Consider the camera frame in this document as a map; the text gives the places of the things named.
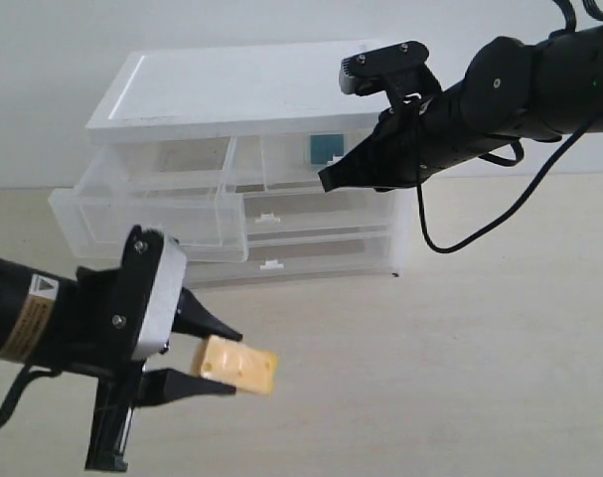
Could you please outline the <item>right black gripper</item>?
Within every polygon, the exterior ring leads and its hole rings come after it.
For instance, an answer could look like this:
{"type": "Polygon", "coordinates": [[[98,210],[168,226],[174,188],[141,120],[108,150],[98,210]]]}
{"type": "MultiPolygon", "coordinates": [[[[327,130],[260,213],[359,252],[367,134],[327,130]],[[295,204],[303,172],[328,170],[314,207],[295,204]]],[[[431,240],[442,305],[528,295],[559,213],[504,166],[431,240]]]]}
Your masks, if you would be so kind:
{"type": "Polygon", "coordinates": [[[444,90],[422,66],[398,76],[400,98],[378,117],[375,132],[361,136],[342,157],[318,173],[325,192],[343,188],[386,193],[415,188],[433,174],[485,153],[485,135],[460,111],[459,83],[444,90]],[[375,172],[374,177],[362,172],[375,172]]]}

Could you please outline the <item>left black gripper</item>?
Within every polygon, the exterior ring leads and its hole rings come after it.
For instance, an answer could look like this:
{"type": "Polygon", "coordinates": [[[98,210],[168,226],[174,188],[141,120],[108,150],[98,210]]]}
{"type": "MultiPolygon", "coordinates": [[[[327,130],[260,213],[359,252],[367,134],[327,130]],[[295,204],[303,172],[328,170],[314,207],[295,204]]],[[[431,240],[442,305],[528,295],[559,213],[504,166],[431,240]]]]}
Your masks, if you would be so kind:
{"type": "MultiPolygon", "coordinates": [[[[64,372],[97,380],[84,463],[87,471],[127,470],[125,451],[136,409],[184,398],[236,394],[234,386],[174,369],[147,370],[150,357],[142,362],[123,359],[116,350],[115,328],[108,316],[118,269],[77,270],[73,303],[78,314],[62,342],[57,365],[64,372]]],[[[200,339],[218,336],[243,340],[241,333],[212,314],[187,288],[181,289],[171,332],[200,339]]]]}

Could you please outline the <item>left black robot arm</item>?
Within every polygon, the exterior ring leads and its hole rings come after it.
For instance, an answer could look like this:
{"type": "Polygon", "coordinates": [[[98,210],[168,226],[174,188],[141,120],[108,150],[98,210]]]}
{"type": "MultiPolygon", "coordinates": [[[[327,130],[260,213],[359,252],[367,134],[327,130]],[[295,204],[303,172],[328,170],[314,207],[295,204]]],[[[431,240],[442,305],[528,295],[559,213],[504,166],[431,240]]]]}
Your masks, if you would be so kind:
{"type": "Polygon", "coordinates": [[[32,381],[63,373],[95,378],[84,468],[118,473],[128,468],[135,409],[234,395],[234,386],[145,368],[173,333],[242,338],[183,287],[183,277],[183,264],[166,258],[129,256],[103,271],[81,267],[75,279],[0,259],[0,360],[23,366],[0,406],[0,429],[32,381]]]}

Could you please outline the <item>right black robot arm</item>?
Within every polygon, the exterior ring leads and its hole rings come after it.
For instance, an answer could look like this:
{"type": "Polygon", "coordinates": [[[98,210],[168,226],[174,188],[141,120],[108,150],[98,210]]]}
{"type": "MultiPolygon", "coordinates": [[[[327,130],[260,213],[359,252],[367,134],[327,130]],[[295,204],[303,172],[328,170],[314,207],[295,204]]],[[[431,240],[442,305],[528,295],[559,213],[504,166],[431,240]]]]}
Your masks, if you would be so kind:
{"type": "Polygon", "coordinates": [[[446,88],[428,56],[407,41],[342,60],[342,91],[384,93],[388,107],[369,136],[321,170],[325,191],[410,189],[473,159],[495,162],[502,147],[521,160],[526,139],[555,143],[580,127],[603,133],[603,24],[534,45],[500,36],[446,88]]]}

